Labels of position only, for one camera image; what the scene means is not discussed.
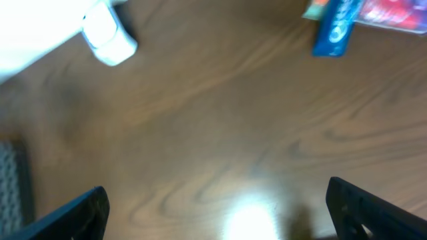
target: blue wrapper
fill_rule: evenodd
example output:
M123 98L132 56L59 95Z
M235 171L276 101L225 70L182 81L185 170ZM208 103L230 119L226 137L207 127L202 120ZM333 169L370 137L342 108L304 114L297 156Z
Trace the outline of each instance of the blue wrapper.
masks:
M330 0L320 23L313 55L341 57L364 0Z

